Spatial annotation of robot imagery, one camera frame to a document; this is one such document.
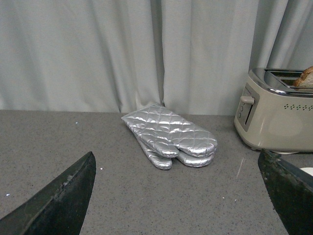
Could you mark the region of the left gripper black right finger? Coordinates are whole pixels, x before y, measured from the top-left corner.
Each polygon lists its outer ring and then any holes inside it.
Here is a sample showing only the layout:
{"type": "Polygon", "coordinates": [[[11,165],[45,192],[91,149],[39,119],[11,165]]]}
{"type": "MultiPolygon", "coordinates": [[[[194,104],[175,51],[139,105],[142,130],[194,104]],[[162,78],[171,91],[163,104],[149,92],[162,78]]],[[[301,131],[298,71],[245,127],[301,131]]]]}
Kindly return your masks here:
{"type": "Polygon", "coordinates": [[[313,233],[313,177],[280,154],[262,149],[258,167],[271,202],[290,235],[313,233]]]}

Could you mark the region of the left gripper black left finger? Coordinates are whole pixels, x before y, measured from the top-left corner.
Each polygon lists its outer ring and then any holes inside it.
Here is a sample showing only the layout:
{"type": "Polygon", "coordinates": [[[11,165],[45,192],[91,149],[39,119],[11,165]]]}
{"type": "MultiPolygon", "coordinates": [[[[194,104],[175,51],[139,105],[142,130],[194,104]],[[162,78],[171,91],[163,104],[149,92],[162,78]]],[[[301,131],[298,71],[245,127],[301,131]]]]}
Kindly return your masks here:
{"type": "Polygon", "coordinates": [[[0,220],[2,235],[78,235],[96,175],[88,152],[63,173],[0,220]]]}

